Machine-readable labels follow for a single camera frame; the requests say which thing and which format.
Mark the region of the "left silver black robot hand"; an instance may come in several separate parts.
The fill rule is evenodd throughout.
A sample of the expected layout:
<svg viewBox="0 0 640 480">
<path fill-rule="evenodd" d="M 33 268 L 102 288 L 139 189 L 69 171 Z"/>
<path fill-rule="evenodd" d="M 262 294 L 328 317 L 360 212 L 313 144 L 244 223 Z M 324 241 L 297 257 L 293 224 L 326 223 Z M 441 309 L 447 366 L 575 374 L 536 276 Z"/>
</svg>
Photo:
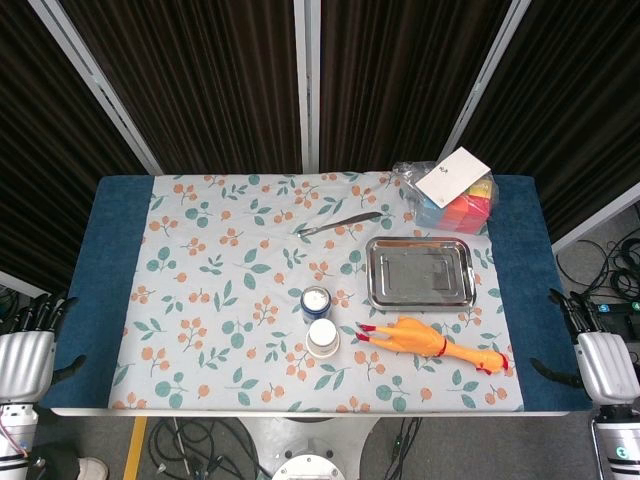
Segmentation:
<svg viewBox="0 0 640 480">
<path fill-rule="evenodd" d="M 35 404 L 49 388 L 82 368 L 87 356 L 55 369 L 57 340 L 64 320 L 77 303 L 64 291 L 41 294 L 1 322 L 1 403 Z"/>
</svg>

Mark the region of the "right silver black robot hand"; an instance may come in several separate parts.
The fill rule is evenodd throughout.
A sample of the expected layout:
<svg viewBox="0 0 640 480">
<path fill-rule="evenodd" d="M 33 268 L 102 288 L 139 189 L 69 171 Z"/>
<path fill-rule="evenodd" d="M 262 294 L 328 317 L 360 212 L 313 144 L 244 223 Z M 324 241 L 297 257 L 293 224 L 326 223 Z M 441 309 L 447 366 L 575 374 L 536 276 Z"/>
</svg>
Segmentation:
<svg viewBox="0 0 640 480">
<path fill-rule="evenodd" d="M 639 397 L 639 380 L 623 337 L 610 331 L 601 320 L 611 309 L 572 292 L 568 297 L 552 289 L 550 299 L 565 319 L 577 359 L 576 374 L 547 368 L 540 360 L 530 360 L 534 369 L 548 380 L 582 388 L 600 406 L 632 404 Z"/>
</svg>

